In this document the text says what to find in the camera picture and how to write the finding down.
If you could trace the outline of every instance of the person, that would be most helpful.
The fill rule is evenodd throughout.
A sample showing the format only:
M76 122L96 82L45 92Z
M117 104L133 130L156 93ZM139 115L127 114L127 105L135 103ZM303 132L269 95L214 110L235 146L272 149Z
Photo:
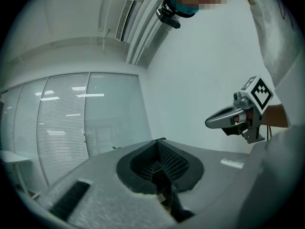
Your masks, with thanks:
M186 14L196 13L198 10L204 9L206 4L222 2L222 0L170 1L171 5L178 11ZM304 54L304 38L290 11L281 0L248 0L248 2L257 29L264 64L272 77L276 90L277 86L283 82L283 79L288 75L292 67L301 68L299 65L295 66L295 59L300 54ZM278 36L275 34L276 32L280 32L280 37L276 37ZM282 83L282 85L285 84L291 87L291 84L287 83L287 80L285 83ZM288 101L286 105L290 108L295 108ZM247 111L246 116L248 120L252 120L253 112ZM289 118L287 118L285 108L282 104L271 105L268 106L263 114L262 124L288 127L291 121L297 123L298 119L296 114L291 114L291 120L289 122Z

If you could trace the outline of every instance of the white wall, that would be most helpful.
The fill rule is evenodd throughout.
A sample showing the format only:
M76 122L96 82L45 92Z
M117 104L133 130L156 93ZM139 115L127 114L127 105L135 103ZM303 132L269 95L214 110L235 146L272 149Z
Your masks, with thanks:
M139 76L148 122L153 138L163 136L158 113L152 98L147 70L123 61L123 48L106 46L106 54L101 46L79 45L63 47L40 53L10 67L5 72L4 88L16 86L43 77L75 72L128 73Z
M125 2L112 0L106 26L110 37L116 33ZM110 0L28 0L8 34L6 59L50 42L102 37L109 4Z
M215 10L180 19L148 68L152 92L169 140L215 150L250 152L241 136L226 136L204 122L233 103L233 93L257 74L274 90L260 54L246 0L228 0ZM273 104L278 104L275 96ZM273 134L280 128L272 128ZM266 136L266 127L261 128Z

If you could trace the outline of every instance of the gray machine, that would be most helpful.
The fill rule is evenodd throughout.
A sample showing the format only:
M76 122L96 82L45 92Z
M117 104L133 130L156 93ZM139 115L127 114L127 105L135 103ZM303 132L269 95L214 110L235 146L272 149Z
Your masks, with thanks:
M267 93L263 98L262 89ZM255 96L264 102L255 102ZM234 94L234 104L206 125L258 142L271 96L261 78L252 77ZM243 116L250 108L252 122ZM238 123L232 121L237 115ZM165 138L134 144L88 159L36 201L23 199L50 228L257 228L283 205L300 178L302 133L304 127L294 126L283 136L255 144L249 155Z

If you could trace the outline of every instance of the white sleeve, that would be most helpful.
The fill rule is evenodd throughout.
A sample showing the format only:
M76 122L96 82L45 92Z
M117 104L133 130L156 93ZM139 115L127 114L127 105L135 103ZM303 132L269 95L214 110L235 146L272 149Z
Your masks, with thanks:
M281 0L249 0L261 54L290 124L305 123L305 40Z

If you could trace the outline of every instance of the opening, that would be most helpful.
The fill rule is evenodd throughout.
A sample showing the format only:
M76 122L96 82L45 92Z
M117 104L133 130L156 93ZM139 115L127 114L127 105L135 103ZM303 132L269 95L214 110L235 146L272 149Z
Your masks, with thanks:
M233 109L234 109L233 107L224 109L224 110L218 112L218 113L217 113L217 116L219 116L219 115L224 115L224 114L226 114L226 113L228 113L228 112L231 112Z
M161 205L176 221L181 222L194 215L192 212L182 208L177 189L171 184L158 161L155 163L152 172L152 182L157 186L157 195Z
M163 140L122 157L117 164L119 179L133 192L156 194L168 213L181 222L193 216L184 210L178 193L193 189L203 175L201 161Z

